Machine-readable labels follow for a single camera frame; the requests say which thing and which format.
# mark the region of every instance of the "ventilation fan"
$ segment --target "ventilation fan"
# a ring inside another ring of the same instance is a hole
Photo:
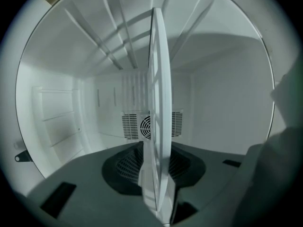
[[[142,120],[141,125],[140,125],[140,131],[141,131],[141,134],[145,138],[148,138],[149,140],[152,138],[151,137],[151,117],[150,116],[148,116]]]

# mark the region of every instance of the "white plastic panel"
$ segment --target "white plastic panel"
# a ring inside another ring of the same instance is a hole
[[[73,112],[71,91],[43,93],[42,104],[44,120],[49,120],[61,114]]]
[[[258,38],[230,0],[180,1],[60,0],[36,27],[22,60],[81,78],[119,69],[147,69],[153,7],[161,7],[165,14],[173,67],[209,53],[199,49],[202,34]],[[190,35],[198,37],[193,40]],[[189,42],[195,44],[191,53],[184,51]]]
[[[271,72],[258,40],[199,61],[194,71],[192,146],[246,154],[267,138],[272,115]]]
[[[190,126],[191,113],[193,113],[191,91],[191,75],[186,73],[171,73],[171,87],[172,87],[172,110],[173,112],[181,112],[182,117],[182,133],[177,137],[173,137],[172,141],[191,145],[189,140],[191,138]]]
[[[80,142],[83,146],[83,153],[89,154],[92,152],[92,149],[89,144],[89,139],[86,133],[86,127],[84,125],[84,107],[83,107],[83,99],[81,97],[81,91],[78,89],[74,89],[72,91],[72,107],[73,107],[73,115],[75,119],[76,126],[79,132]]]
[[[50,147],[52,144],[43,121],[44,93],[41,90],[46,89],[71,91],[72,78],[21,61],[16,84],[18,123],[27,150],[44,177],[62,166],[56,152]]]
[[[168,183],[172,104],[169,51],[163,16],[159,8],[153,10],[149,60],[152,171],[156,206],[157,211],[160,211]]]
[[[62,164],[67,163],[83,150],[78,134],[74,134],[66,140],[61,141],[53,148]]]
[[[78,132],[75,126],[74,117],[71,114],[55,118],[51,121],[46,121],[45,124],[52,146],[68,139]]]
[[[285,12],[275,0],[234,1],[253,21],[262,35],[272,61],[275,81],[280,82],[302,51],[300,37],[297,36]]]
[[[81,150],[75,156],[73,156],[71,160],[74,160],[74,159],[76,159],[78,157],[81,157],[81,156],[84,156],[84,155],[85,155],[84,150]]]

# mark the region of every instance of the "white shelf divider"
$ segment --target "white shelf divider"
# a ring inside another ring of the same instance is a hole
[[[169,50],[161,9],[154,8],[148,70],[151,112],[152,174],[159,212],[163,205],[169,176],[171,151],[171,76]]]

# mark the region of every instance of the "black grate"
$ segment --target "black grate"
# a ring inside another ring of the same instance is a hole
[[[143,148],[137,148],[118,161],[116,168],[120,176],[138,184],[139,172],[143,164]]]
[[[178,177],[187,172],[190,167],[190,160],[171,149],[170,161],[169,161],[169,174],[175,181]]]

